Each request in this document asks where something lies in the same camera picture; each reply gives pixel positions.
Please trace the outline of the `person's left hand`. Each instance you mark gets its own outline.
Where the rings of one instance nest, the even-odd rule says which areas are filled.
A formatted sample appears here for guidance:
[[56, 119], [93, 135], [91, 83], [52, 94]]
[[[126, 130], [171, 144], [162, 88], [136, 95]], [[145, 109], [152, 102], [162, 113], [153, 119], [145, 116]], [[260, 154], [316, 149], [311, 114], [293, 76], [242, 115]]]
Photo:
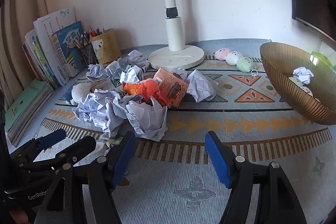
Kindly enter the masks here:
[[10, 211], [10, 215], [15, 220], [16, 224], [25, 224], [29, 222], [29, 218], [24, 211], [21, 210], [12, 210]]

